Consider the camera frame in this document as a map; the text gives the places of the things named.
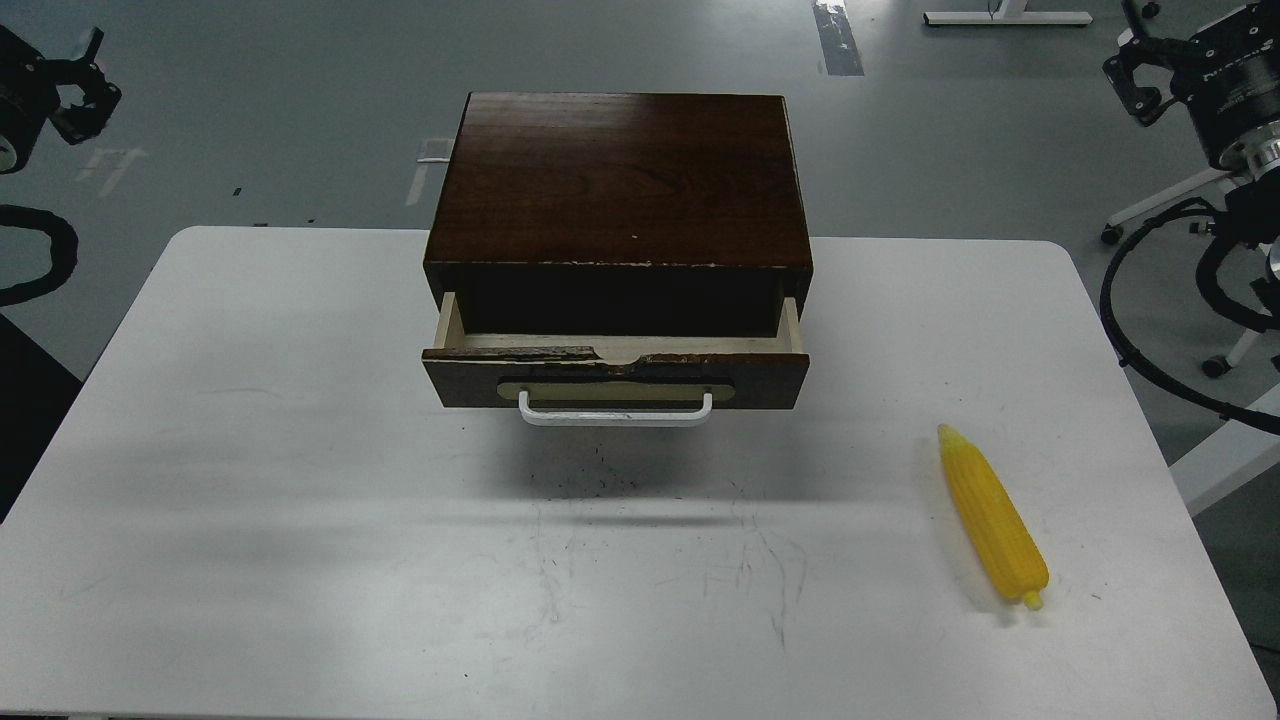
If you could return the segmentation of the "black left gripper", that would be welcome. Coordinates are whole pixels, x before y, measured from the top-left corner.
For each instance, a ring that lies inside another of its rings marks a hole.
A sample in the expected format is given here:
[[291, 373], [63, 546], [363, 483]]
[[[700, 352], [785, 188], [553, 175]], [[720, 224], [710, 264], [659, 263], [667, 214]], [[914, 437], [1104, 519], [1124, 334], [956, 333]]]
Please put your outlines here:
[[[99, 70], [97, 55], [104, 38], [100, 27], [87, 29], [70, 64], [77, 70]], [[50, 117], [52, 128], [68, 145], [99, 137], [122, 100], [120, 88], [109, 81], [86, 81], [76, 86], [82, 92], [82, 102], [55, 108], [56, 86], [42, 74], [42, 63], [40, 50], [1, 26], [3, 129], [40, 131]]]

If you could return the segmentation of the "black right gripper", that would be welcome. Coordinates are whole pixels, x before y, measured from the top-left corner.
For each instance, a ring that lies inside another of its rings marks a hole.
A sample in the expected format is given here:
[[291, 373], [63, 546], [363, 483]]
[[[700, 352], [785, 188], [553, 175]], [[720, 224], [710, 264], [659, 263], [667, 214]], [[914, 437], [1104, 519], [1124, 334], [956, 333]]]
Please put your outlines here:
[[[1142, 46], [1162, 40], [1149, 32], [1161, 1], [1121, 1], [1126, 29], [1121, 46], [1103, 63], [1103, 74], [1121, 105], [1142, 127], [1169, 109], [1158, 86], [1138, 85], [1140, 67], [1165, 68], [1158, 54]], [[1166, 56], [1171, 91], [1199, 111], [1228, 111], [1277, 94], [1277, 6], [1245, 5], [1179, 42]]]

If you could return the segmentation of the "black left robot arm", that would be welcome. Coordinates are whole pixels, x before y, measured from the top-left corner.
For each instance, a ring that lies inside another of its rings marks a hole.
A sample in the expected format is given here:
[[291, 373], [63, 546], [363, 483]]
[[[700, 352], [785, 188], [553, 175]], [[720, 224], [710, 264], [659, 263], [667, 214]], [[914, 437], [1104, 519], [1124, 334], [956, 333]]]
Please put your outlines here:
[[100, 136], [122, 100], [97, 64], [105, 33], [92, 27], [79, 56], [50, 58], [8, 27], [1, 28], [1, 173], [28, 164], [46, 124], [65, 143]]

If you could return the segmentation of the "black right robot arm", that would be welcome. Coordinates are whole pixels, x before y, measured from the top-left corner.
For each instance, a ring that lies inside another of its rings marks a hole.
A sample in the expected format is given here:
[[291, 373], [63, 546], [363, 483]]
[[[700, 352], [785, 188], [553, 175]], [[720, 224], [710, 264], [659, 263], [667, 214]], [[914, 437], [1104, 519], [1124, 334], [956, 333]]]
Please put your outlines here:
[[1231, 299], [1219, 269], [1236, 246], [1277, 240], [1277, 3], [1247, 3], [1187, 40], [1151, 35], [1134, 1], [1123, 3], [1123, 12], [1132, 37], [1103, 63], [1103, 73], [1128, 114], [1149, 127], [1171, 105], [1185, 105], [1210, 167], [1245, 177], [1226, 192], [1224, 210], [1188, 199], [1151, 217], [1144, 228], [1181, 211], [1207, 217], [1213, 241], [1196, 268], [1202, 299], [1238, 325], [1275, 331], [1275, 304], [1266, 300], [1262, 314]]

